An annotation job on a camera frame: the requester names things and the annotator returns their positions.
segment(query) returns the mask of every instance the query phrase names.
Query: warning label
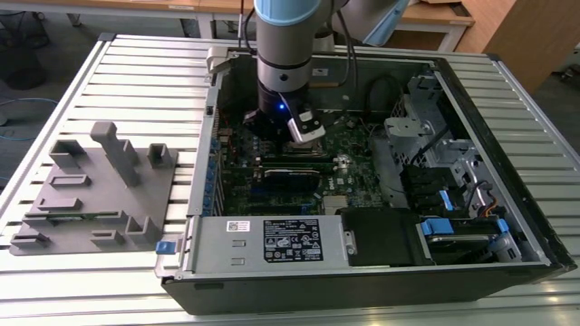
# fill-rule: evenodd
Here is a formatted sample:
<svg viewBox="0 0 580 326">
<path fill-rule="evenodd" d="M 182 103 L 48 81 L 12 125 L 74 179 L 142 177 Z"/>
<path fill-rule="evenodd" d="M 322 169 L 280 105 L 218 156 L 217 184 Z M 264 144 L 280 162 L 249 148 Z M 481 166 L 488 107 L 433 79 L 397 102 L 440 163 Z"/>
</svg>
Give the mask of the warning label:
<svg viewBox="0 0 580 326">
<path fill-rule="evenodd" d="M 318 220 L 265 220 L 264 259 L 268 263 L 324 260 Z"/>
</svg>

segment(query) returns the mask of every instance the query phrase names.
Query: blue cable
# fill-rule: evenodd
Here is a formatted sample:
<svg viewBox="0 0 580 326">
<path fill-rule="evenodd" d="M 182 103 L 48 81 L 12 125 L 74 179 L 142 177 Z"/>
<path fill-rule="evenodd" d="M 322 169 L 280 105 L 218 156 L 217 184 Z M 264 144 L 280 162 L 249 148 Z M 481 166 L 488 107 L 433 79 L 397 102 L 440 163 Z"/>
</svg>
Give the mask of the blue cable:
<svg viewBox="0 0 580 326">
<path fill-rule="evenodd" d="M 58 102 L 54 100 L 50 100 L 49 98 L 41 98 L 41 97 L 28 97 L 28 98 L 14 98 L 12 100 L 8 100 L 2 103 L 0 103 L 0 106 L 5 105 L 5 104 L 10 104 L 13 102 L 20 102 L 20 101 L 37 101 L 37 102 L 49 102 L 53 105 L 58 105 Z M 0 139 L 5 139 L 6 141 L 30 141 L 33 139 L 36 139 L 36 137 L 33 138 L 12 138 L 12 137 L 6 137 L 6 136 L 0 136 Z"/>
</svg>

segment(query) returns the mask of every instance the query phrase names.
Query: table leg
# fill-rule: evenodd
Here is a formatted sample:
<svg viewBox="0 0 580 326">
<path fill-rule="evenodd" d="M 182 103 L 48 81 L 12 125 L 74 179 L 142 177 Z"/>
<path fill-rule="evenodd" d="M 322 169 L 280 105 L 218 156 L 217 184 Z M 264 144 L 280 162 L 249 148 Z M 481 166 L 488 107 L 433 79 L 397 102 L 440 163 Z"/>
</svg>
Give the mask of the table leg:
<svg viewBox="0 0 580 326">
<path fill-rule="evenodd" d="M 73 27 L 78 27 L 82 24 L 82 22 L 80 22 L 80 14 L 66 14 L 66 17 Z"/>
<path fill-rule="evenodd" d="M 198 13 L 197 14 L 197 24 L 200 25 L 200 34 L 202 39 L 214 39 L 214 20 L 210 13 Z"/>
<path fill-rule="evenodd" d="M 452 25 L 449 31 L 442 38 L 441 44 L 438 45 L 438 52 L 453 52 L 457 44 L 461 40 L 461 36 L 465 32 L 466 27 L 462 25 Z"/>
</svg>

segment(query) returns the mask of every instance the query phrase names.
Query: sticker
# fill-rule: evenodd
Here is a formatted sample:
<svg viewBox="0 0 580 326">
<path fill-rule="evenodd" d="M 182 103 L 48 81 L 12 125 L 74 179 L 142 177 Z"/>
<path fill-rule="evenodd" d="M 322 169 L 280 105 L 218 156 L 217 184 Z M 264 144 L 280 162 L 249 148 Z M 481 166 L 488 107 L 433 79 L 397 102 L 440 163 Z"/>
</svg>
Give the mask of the sticker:
<svg viewBox="0 0 580 326">
<path fill-rule="evenodd" d="M 460 21 L 452 20 L 449 22 L 449 24 L 452 24 L 452 25 L 470 25 L 470 22 L 460 22 Z"/>
<path fill-rule="evenodd" d="M 321 245 L 317 219 L 264 220 L 264 260 L 268 263 L 321 261 Z"/>
<path fill-rule="evenodd" d="M 168 5 L 169 9 L 177 9 L 177 10 L 193 10 L 193 7 L 189 5 Z"/>
<path fill-rule="evenodd" d="M 322 68 L 312 69 L 312 76 L 328 76 L 328 69 L 322 69 Z"/>
<path fill-rule="evenodd" d="M 249 232 L 250 222 L 249 221 L 228 221 L 226 232 Z"/>
</svg>

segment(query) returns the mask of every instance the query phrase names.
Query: aluminum table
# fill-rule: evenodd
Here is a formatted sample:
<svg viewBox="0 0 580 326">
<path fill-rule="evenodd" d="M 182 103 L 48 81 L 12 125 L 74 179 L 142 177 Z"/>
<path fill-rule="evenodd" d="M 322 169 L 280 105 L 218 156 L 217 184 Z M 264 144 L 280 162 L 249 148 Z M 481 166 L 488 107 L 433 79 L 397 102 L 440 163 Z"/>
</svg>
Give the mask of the aluminum table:
<svg viewBox="0 0 580 326">
<path fill-rule="evenodd" d="M 190 316 L 160 286 L 154 252 L 16 257 L 9 240 L 50 169 L 56 139 L 89 138 L 112 120 L 134 147 L 180 150 L 165 234 L 185 227 L 189 181 L 205 107 L 205 57 L 233 41 L 117 35 L 98 41 L 0 196 L 0 325 L 576 325 L 580 270 L 512 287 L 476 302 L 284 314 Z M 360 53 L 433 52 L 358 48 Z M 572 255 L 580 257 L 580 160 L 504 64 L 478 54 L 444 56 Z M 174 268 L 177 256 L 164 256 Z"/>
</svg>

